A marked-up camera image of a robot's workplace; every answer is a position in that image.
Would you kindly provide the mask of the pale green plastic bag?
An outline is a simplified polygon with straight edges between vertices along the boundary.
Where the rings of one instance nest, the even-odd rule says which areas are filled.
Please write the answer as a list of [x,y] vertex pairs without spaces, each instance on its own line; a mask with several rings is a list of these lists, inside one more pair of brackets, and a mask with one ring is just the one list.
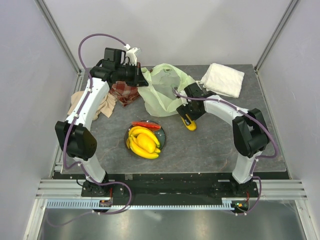
[[148,70],[143,67],[141,72],[148,86],[138,87],[137,91],[144,100],[146,111],[153,117],[169,117],[176,115],[177,108],[183,104],[174,94],[173,89],[183,91],[196,81],[179,68],[162,63]]

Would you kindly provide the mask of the red watermelon slice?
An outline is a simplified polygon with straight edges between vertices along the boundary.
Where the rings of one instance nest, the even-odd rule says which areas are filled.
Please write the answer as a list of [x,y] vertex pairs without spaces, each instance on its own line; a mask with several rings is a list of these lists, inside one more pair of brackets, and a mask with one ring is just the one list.
[[131,125],[133,127],[144,127],[151,130],[152,132],[159,131],[162,128],[161,125],[151,121],[133,121]]

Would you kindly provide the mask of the yellow banana bunch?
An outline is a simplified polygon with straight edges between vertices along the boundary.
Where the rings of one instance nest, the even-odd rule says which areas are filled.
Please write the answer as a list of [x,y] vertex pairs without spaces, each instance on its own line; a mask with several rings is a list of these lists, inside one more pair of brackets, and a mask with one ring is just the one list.
[[128,132],[128,136],[133,136],[133,137],[137,137],[140,134],[145,134],[149,138],[151,138],[155,142],[155,145],[157,148],[159,148],[161,146],[160,141],[158,140],[156,135],[146,127],[134,126]]
[[159,154],[161,153],[161,150],[157,146],[155,152],[148,153],[138,145],[138,141],[134,137],[129,137],[126,142],[128,143],[128,146],[133,153],[144,159],[156,159],[159,157]]

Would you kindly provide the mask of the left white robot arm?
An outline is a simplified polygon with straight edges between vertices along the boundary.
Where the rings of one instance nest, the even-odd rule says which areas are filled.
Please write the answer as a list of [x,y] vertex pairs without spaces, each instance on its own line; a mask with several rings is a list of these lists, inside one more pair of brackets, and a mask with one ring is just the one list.
[[140,48],[126,45],[123,50],[105,48],[104,57],[89,71],[86,88],[71,114],[65,121],[55,124],[55,132],[62,150],[63,168],[70,169],[67,157],[83,170],[86,179],[92,182],[92,191],[99,197],[110,191],[106,171],[97,156],[97,140],[90,129],[93,118],[103,98],[116,82],[125,82],[130,87],[147,87],[137,55]]

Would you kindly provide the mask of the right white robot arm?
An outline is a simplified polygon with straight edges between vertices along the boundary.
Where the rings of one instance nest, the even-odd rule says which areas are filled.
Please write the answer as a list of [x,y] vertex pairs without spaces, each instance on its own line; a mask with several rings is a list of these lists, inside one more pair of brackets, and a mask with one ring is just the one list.
[[173,94],[182,101],[176,111],[188,130],[196,130],[196,120],[204,114],[214,115],[232,127],[238,157],[229,191],[235,197],[242,196],[247,191],[246,183],[253,178],[258,157],[271,141],[262,112],[236,106],[212,91],[205,93],[197,83],[180,92],[174,88]]

